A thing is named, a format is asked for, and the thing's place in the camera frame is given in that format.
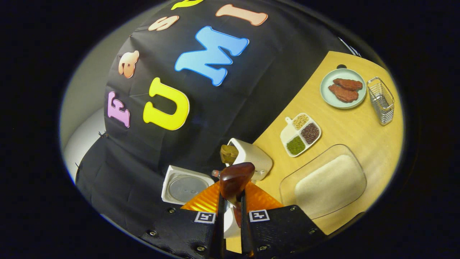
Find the metal wire chopstick holder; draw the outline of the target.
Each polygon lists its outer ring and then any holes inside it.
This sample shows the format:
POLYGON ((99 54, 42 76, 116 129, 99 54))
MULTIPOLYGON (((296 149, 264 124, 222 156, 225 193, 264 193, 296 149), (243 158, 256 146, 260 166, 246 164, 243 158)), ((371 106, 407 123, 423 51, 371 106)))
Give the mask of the metal wire chopstick holder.
POLYGON ((379 77, 371 78, 367 81, 367 90, 379 123, 382 126, 391 123, 395 101, 384 81, 379 77))

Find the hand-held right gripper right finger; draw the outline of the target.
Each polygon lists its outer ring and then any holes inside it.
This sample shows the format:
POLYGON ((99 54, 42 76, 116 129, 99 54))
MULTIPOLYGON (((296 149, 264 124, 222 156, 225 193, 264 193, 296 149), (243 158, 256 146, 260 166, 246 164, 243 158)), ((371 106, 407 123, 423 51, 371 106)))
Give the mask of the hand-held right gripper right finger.
POLYGON ((254 183, 241 202, 241 247, 250 258, 299 258, 327 240, 298 205, 282 205, 254 183))

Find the black backdrop cloth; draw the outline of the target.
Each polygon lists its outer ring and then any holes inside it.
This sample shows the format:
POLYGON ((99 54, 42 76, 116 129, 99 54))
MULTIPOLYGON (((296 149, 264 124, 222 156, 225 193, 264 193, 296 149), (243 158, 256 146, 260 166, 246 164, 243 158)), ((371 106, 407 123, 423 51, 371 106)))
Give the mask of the black backdrop cloth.
POLYGON ((115 54, 105 135, 80 162, 76 187, 141 237, 169 207, 161 191, 170 166, 223 168, 220 147, 254 142, 329 51, 361 56, 291 1, 168 1, 115 54))

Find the white rice cooker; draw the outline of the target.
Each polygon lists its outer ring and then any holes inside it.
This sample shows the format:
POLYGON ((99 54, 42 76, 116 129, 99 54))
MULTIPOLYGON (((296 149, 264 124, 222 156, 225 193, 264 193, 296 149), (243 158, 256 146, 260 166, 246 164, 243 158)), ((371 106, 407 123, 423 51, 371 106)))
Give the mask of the white rice cooker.
MULTIPOLYGON (((190 169, 169 165, 163 181, 162 201, 184 205, 199 193, 214 184, 211 176, 190 169)), ((240 235, 233 206, 226 205, 224 214, 224 238, 240 235)))

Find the clear tray of white rice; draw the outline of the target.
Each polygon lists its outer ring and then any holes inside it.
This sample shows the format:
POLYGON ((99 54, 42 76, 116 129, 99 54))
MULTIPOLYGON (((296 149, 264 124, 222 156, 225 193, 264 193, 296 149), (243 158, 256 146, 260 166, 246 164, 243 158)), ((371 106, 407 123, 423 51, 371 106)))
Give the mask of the clear tray of white rice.
POLYGON ((367 187, 364 170, 352 150, 336 144, 282 179, 283 205, 297 205, 310 219, 345 208, 367 187))

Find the white toaster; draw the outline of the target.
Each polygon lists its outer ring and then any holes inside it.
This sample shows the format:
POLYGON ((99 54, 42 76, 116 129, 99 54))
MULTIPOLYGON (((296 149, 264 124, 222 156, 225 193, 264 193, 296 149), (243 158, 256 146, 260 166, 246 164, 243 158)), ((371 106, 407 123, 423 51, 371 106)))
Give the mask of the white toaster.
POLYGON ((261 181, 266 178, 273 166, 273 160, 268 154, 258 146, 236 138, 231 138, 228 145, 234 146, 238 151, 233 164, 251 162, 255 166, 252 181, 261 181))

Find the light green plate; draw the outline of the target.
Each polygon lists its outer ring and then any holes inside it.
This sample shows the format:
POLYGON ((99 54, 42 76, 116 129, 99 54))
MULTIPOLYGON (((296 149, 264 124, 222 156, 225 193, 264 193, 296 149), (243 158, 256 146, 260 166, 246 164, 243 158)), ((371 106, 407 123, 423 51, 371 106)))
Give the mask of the light green plate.
POLYGON ((363 77, 358 74, 357 72, 346 69, 334 69, 330 71, 321 81, 320 84, 320 94, 323 100, 328 103, 329 105, 333 106, 334 108, 338 109, 352 109, 360 105, 366 97, 367 88, 363 77), (361 82, 363 84, 362 89, 357 90, 358 98, 352 102, 343 102, 340 101, 336 95, 329 90, 329 86, 333 84, 334 79, 347 79, 347 80, 355 80, 361 82))

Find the brown wooden spoon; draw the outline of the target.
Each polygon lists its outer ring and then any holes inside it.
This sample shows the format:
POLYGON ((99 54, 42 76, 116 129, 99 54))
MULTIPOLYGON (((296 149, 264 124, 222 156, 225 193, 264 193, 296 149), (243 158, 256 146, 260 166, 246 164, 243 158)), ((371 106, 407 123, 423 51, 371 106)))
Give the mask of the brown wooden spoon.
POLYGON ((220 194, 233 206, 235 221, 239 228, 242 221, 241 196, 254 172, 253 163, 243 162, 226 167, 220 174, 220 194))

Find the brown toast slice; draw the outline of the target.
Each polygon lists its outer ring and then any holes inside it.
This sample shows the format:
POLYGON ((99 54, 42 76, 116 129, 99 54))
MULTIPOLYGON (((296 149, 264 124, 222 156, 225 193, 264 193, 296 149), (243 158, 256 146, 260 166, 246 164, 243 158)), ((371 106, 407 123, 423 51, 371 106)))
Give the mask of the brown toast slice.
POLYGON ((232 165, 238 154, 237 148, 233 145, 222 145, 220 148, 220 158, 224 164, 232 165))

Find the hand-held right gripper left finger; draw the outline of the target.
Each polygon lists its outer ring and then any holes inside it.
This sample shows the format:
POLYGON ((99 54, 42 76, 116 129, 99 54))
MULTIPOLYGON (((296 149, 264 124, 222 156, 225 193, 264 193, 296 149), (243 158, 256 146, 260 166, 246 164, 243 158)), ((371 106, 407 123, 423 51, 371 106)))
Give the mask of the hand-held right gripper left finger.
POLYGON ((180 208, 167 208, 140 239, 174 259, 224 259, 225 200, 216 182, 180 208))

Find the brown meat piece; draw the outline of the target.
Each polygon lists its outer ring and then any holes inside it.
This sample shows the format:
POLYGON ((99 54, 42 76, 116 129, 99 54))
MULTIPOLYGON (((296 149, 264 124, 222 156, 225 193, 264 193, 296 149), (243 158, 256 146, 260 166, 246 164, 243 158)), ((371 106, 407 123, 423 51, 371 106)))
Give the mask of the brown meat piece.
POLYGON ((332 84, 327 88, 337 97, 337 99, 344 103, 350 103, 358 100, 359 98, 358 92, 346 90, 337 84, 332 84))
POLYGON ((337 78, 332 82, 349 91, 358 91, 363 88, 363 83, 356 80, 337 78))

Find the white divided grain dish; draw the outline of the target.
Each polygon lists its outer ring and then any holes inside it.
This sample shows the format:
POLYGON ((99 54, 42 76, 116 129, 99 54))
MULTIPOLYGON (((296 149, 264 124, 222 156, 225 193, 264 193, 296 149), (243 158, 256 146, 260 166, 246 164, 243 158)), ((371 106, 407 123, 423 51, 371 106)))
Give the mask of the white divided grain dish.
POLYGON ((290 157, 297 157, 314 145, 322 130, 311 116, 299 113, 293 119, 286 117, 286 126, 280 133, 280 140, 290 157))

